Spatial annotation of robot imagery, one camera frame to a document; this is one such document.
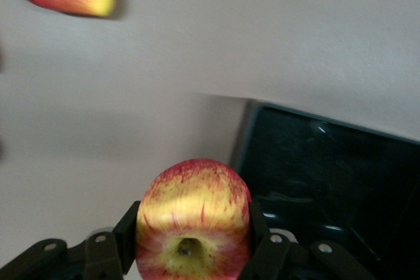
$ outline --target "white wall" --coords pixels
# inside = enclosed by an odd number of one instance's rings
[[[0,266],[113,226],[172,164],[227,162],[244,98],[420,140],[420,0],[0,8]]]

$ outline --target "screw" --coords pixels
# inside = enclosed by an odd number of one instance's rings
[[[278,234],[272,234],[270,236],[270,240],[273,243],[281,243],[283,241],[282,237],[280,235],[278,235]]]
[[[99,235],[96,237],[96,239],[94,239],[95,242],[100,243],[106,240],[106,236],[105,235]]]
[[[319,244],[318,249],[322,251],[324,254],[331,254],[333,252],[333,249],[328,244]]]
[[[56,247],[57,247],[57,244],[56,244],[56,243],[51,243],[51,244],[45,245],[45,246],[44,246],[44,250],[45,250],[46,252],[48,252],[48,251],[50,251],[50,250],[55,249]]]

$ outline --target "black plastic bin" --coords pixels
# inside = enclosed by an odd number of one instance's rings
[[[378,279],[420,279],[420,142],[252,100],[230,165],[269,227],[336,241]]]

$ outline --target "apple stem cavity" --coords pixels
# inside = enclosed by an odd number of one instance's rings
[[[182,239],[178,244],[178,255],[191,256],[193,252],[197,251],[200,247],[200,242],[197,239]]]

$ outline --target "black container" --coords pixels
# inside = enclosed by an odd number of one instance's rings
[[[336,241],[380,280],[420,279],[420,142],[250,101],[230,165],[269,227]]]

